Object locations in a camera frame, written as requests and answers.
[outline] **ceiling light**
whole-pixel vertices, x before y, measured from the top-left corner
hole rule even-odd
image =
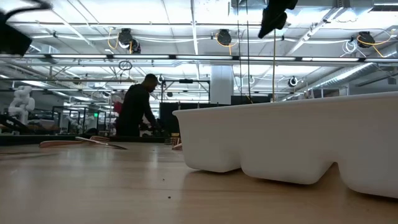
[[[249,57],[249,59],[250,60],[270,60],[270,61],[274,60],[273,57],[257,57],[257,56]],[[241,57],[241,60],[248,60],[248,57]],[[293,61],[293,60],[296,60],[296,58],[295,57],[276,57],[275,60],[278,60],[278,61],[284,61],[284,60]]]
[[[51,55],[53,58],[106,58],[106,55]]]
[[[38,81],[22,81],[22,82],[29,84],[29,85],[33,85],[33,86],[38,86],[38,87],[46,87],[47,86],[47,84],[38,82]]]
[[[302,60],[313,62],[357,62],[359,58],[303,58]]]
[[[365,62],[398,62],[398,58],[367,58]]]
[[[48,91],[79,91],[77,89],[48,89]]]
[[[24,58],[45,58],[45,56],[41,54],[25,54]]]
[[[187,59],[187,60],[232,60],[232,56],[178,55],[177,59]]]
[[[93,99],[87,98],[87,97],[82,97],[82,96],[74,96],[75,99],[81,100],[81,101],[91,101]]]
[[[374,3],[375,6],[398,6],[398,3]]]
[[[168,55],[115,55],[118,59],[169,59]]]
[[[109,91],[109,90],[108,89],[107,90],[84,89],[82,91]]]
[[[58,91],[54,91],[55,94],[58,94],[60,96],[64,96],[64,97],[69,97],[69,95],[66,95],[64,93],[58,92]]]
[[[111,49],[105,49],[106,52],[111,52],[111,54],[114,54]]]

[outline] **table surface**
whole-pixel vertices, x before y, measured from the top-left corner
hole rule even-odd
[[[82,144],[0,157],[0,222],[398,223],[398,200],[348,189],[334,165],[314,185],[188,168],[171,146]],[[37,146],[0,148],[36,151]]]

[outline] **workbench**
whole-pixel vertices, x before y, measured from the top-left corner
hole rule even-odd
[[[317,184],[296,185],[193,170],[164,144],[115,144],[129,150],[82,144],[1,157],[1,223],[398,223],[398,200],[348,189],[336,164]]]

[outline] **wire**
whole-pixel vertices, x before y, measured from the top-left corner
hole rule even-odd
[[[364,42],[364,41],[360,40],[360,39],[359,39],[360,37],[361,37],[361,35],[359,35],[359,36],[356,38],[356,39],[358,40],[359,43],[366,44],[366,45],[370,45],[370,46],[385,44],[385,43],[389,42],[389,41],[391,40],[391,38],[392,38],[392,36],[390,35],[390,37],[388,38],[388,40],[385,40],[385,41],[380,42],[380,43],[377,43],[377,44],[372,44],[372,43],[367,43],[367,42]]]
[[[111,33],[112,33],[112,30],[109,29],[109,37],[111,37]],[[109,39],[108,39],[108,45],[109,45],[109,47],[112,48],[113,50],[116,50],[117,47],[118,47],[118,44],[119,44],[119,34],[120,34],[120,32],[118,33],[118,38],[116,39],[116,45],[115,45],[114,47],[112,47],[111,42],[110,42]]]
[[[382,58],[385,58],[385,56],[382,54],[382,53],[380,53],[380,51],[373,45],[373,48],[376,50],[376,52],[382,57]]]
[[[235,46],[235,45],[238,44],[238,42],[239,42],[239,41],[236,42],[234,45],[229,44],[228,46],[225,46],[225,45],[223,45],[222,43],[220,43],[220,42],[218,41],[218,33],[216,33],[216,41],[217,41],[218,44],[220,44],[220,45],[223,46],[223,47],[229,47],[229,55],[232,55],[232,49],[231,49],[231,47]]]
[[[272,71],[272,100],[275,102],[276,30],[274,29],[274,69]]]

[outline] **metal frame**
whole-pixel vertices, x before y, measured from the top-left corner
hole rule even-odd
[[[52,119],[54,119],[54,114],[55,114],[55,110],[56,109],[61,109],[62,111],[68,110],[69,111],[69,115],[72,114],[72,111],[77,111],[78,112],[77,122],[80,123],[80,115],[81,115],[82,111],[81,110],[74,110],[74,109],[70,109],[70,108],[71,108],[71,106],[53,106],[52,107]],[[97,121],[96,121],[96,129],[97,129],[96,134],[97,135],[98,135],[98,131],[99,131],[98,130],[98,125],[99,125],[99,120],[100,120],[99,115],[100,115],[100,113],[105,113],[104,126],[105,126],[105,130],[106,130],[106,112],[100,111],[100,110],[88,110],[88,108],[84,107],[84,106],[73,106],[73,108],[84,108],[84,110],[83,110],[83,125],[82,125],[83,126],[83,134],[86,131],[84,129],[84,126],[86,124],[86,113],[98,113],[98,118],[97,118]],[[61,117],[62,114],[63,114],[63,112],[58,112],[58,127],[60,127],[60,125],[61,125],[60,117]],[[70,121],[68,122],[68,129],[67,129],[68,133],[69,133],[69,128],[70,128]]]
[[[208,93],[208,102],[210,103],[210,81],[209,80],[191,80],[191,81],[192,81],[192,83],[198,83],[203,89],[205,89],[205,91]],[[161,92],[160,103],[163,103],[165,91],[167,91],[175,82],[180,82],[180,80],[162,80],[162,88],[160,90],[160,92]],[[207,90],[201,83],[207,83],[209,85],[209,89]],[[194,93],[194,92],[198,92],[198,91],[197,90],[183,90],[180,92]]]

